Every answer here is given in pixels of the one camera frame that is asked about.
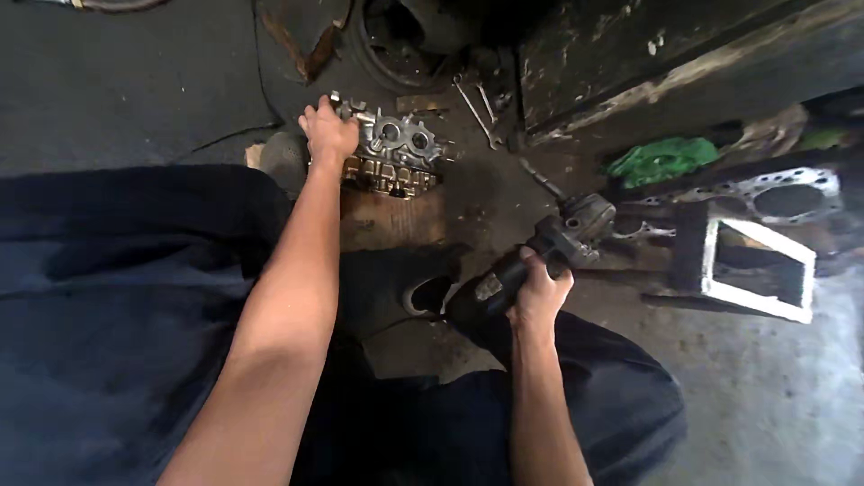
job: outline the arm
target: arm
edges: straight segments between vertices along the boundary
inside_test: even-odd
[[[342,122],[326,96],[299,123],[312,154],[306,184],[161,485],[290,479],[336,318],[340,174],[358,142],[357,120]]]
[[[566,272],[552,280],[531,249],[523,247],[521,254],[528,281],[507,311],[513,332],[513,483],[589,486],[593,482],[570,422],[555,350],[555,317],[573,286],[573,275]]]

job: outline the open-end wrench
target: open-end wrench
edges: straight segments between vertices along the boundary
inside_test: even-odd
[[[492,126],[498,123],[498,117],[492,111],[492,105],[489,104],[489,98],[486,97],[486,90],[483,89],[483,83],[477,81],[477,89],[480,90],[480,96],[483,97],[483,103],[486,105],[486,110],[489,112],[489,119],[492,121]]]
[[[453,77],[453,84],[456,85],[456,89],[459,90],[459,93],[462,95],[462,98],[468,104],[468,108],[471,109],[471,113],[473,113],[474,117],[477,119],[477,123],[480,124],[480,128],[482,128],[483,132],[486,134],[486,138],[489,139],[489,146],[492,148],[492,150],[500,149],[504,145],[504,142],[501,140],[501,137],[499,137],[498,135],[495,135],[494,133],[490,132],[488,128],[486,128],[486,124],[484,124],[483,120],[480,119],[480,115],[477,113],[477,110],[474,108],[474,105],[471,104],[471,100],[468,99],[468,95],[465,94],[465,90],[462,89],[462,84],[460,84],[461,82],[462,82],[462,75],[456,74]]]

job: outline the green plastic bag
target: green plastic bag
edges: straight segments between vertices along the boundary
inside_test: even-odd
[[[717,148],[705,138],[666,138],[633,147],[627,155],[609,164],[606,173],[621,177],[624,188],[632,189],[674,179],[718,158]]]

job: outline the tool handle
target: tool handle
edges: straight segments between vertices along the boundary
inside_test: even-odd
[[[448,301],[446,317],[464,326],[481,325],[510,309],[527,279],[528,266],[519,256],[517,246],[488,272],[468,280]]]

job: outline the wooden board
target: wooden board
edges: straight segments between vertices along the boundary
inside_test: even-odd
[[[340,201],[342,252],[421,246],[444,240],[443,189],[432,189],[406,201],[343,188]]]

